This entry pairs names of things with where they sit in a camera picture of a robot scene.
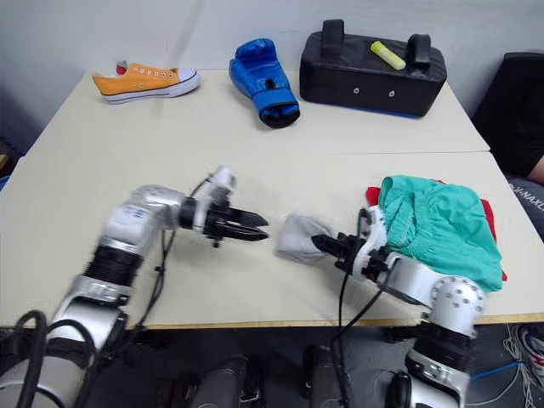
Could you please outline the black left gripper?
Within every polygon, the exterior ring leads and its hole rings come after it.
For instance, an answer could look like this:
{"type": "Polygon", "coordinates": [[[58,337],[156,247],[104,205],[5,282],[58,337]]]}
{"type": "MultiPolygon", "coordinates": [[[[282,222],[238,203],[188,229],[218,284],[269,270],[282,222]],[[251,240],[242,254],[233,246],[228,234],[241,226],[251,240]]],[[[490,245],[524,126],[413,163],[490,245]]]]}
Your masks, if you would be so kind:
{"type": "MultiPolygon", "coordinates": [[[[204,220],[201,222],[201,233],[212,241],[214,248],[219,248],[221,241],[232,238],[240,241],[262,241],[269,235],[260,229],[236,229],[236,225],[230,219],[230,200],[222,199],[216,202],[209,198],[201,198],[200,209],[203,211],[204,220]]],[[[241,209],[233,210],[233,221],[243,226],[267,226],[268,221],[255,212],[241,209]]]]}

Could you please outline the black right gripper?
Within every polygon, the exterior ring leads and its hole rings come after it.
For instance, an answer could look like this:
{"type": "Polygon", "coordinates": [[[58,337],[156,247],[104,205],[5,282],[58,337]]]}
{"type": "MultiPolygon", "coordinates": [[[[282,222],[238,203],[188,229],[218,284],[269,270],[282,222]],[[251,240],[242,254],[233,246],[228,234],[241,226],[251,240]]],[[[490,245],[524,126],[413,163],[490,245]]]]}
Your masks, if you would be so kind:
{"type": "Polygon", "coordinates": [[[335,266],[347,273],[353,274],[353,265],[357,254],[364,246],[365,240],[355,235],[345,235],[339,233],[337,239],[329,235],[313,235],[311,241],[318,249],[337,258],[335,266]],[[335,245],[340,243],[341,251],[335,245]]]}

